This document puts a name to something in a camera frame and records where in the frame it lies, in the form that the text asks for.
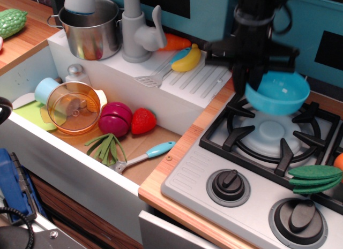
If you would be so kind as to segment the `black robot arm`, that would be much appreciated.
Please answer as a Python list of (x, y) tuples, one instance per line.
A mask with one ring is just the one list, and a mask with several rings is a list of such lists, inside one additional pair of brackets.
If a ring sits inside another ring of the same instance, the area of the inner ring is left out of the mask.
[[(227, 67), (232, 71), (235, 92), (242, 96), (246, 85), (257, 90), (268, 71), (294, 72), (298, 48), (274, 42), (273, 34), (290, 31), (293, 20), (288, 0), (238, 0), (234, 9), (235, 30), (222, 40), (205, 46), (205, 63)], [(274, 17), (284, 8), (289, 23), (281, 31), (274, 30)]]

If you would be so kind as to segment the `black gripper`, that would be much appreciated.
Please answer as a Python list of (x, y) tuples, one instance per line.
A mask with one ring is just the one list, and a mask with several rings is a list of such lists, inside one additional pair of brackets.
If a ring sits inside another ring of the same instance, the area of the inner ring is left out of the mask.
[(250, 69), (250, 86), (258, 90), (268, 70), (293, 72), (300, 50), (272, 40), (273, 26), (246, 26), (238, 24), (235, 32), (222, 40), (205, 46), (205, 63), (232, 69), (236, 94), (244, 95), (247, 69)]

